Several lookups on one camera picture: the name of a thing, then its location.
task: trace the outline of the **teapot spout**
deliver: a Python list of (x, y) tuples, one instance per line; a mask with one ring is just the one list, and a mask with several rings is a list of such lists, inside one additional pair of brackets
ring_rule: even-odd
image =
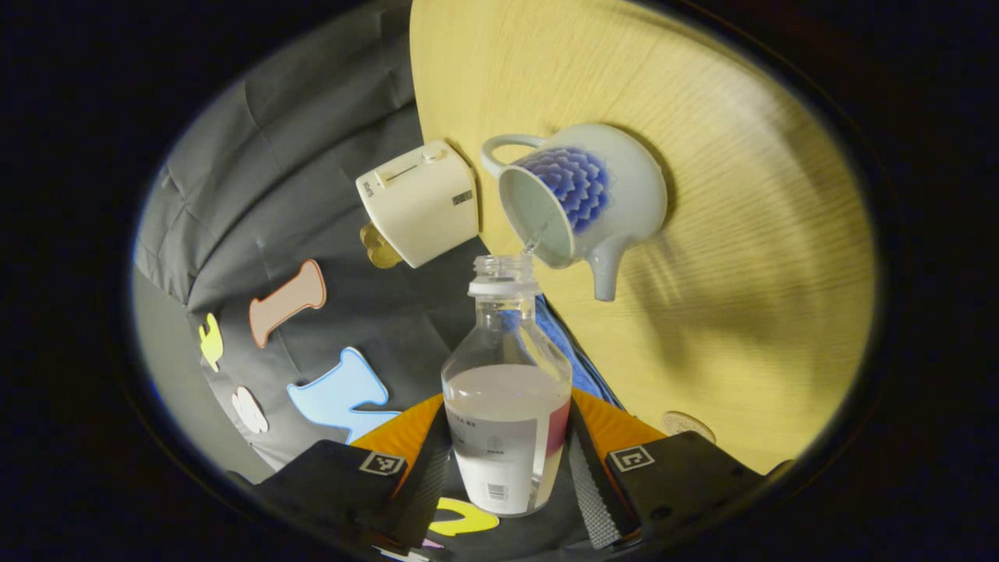
[(593, 296), (596, 300), (614, 300), (617, 292), (617, 268), (628, 242), (626, 236), (611, 236), (597, 244), (586, 256), (586, 261), (593, 270)]

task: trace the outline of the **bottle label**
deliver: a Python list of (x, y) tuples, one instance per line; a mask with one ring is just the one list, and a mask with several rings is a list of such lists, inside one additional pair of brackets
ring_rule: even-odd
[(543, 418), (519, 421), (484, 420), (452, 404), (446, 411), (472, 503), (512, 515), (527, 511), (532, 488), (546, 489), (546, 500), (557, 466), (545, 461), (556, 461), (553, 455), (561, 452), (568, 402)]

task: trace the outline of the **dark background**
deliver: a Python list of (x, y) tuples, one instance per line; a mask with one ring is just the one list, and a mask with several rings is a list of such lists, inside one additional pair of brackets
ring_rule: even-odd
[[(894, 187), (877, 219), (896, 264), (888, 388), (811, 486), (748, 532), (679, 556), (962, 560), (994, 556), (995, 399), (983, 320), (995, 209), (988, 3), (702, 0), (673, 9), (755, 37), (863, 130)], [(347, 5), (4, 6), (3, 283), (11, 341), (4, 559), (337, 558), (226, 507), (161, 449), (135, 380), (125, 273), (145, 184), (230, 80)]]

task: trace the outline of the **toaster label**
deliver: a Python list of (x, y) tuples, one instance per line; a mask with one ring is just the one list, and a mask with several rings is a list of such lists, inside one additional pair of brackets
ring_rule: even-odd
[(472, 190), (471, 189), (469, 191), (466, 191), (465, 193), (463, 193), (461, 195), (456, 195), (456, 196), (452, 197), (451, 198), (451, 202), (454, 203), (455, 205), (459, 205), (461, 203), (465, 203), (469, 199), (472, 199)]

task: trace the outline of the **teapot handle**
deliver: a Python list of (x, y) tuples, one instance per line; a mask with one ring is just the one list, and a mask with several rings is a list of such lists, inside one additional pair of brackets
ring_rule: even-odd
[(537, 148), (545, 140), (543, 137), (535, 137), (533, 135), (499, 135), (498, 137), (493, 137), (483, 143), (483, 149), (480, 152), (483, 167), (486, 168), (487, 172), (493, 174), (493, 177), (499, 179), (500, 172), (506, 164), (503, 164), (493, 156), (494, 150), (505, 144), (518, 144)]

